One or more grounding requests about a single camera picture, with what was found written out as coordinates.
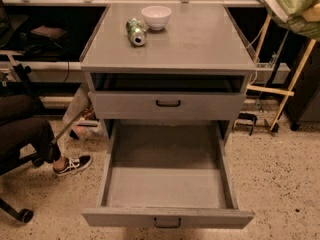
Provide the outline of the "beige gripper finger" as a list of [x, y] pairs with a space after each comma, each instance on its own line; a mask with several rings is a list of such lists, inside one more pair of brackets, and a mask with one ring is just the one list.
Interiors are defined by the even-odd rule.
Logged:
[[320, 2], [304, 11], [302, 16], [307, 22], [320, 21]]

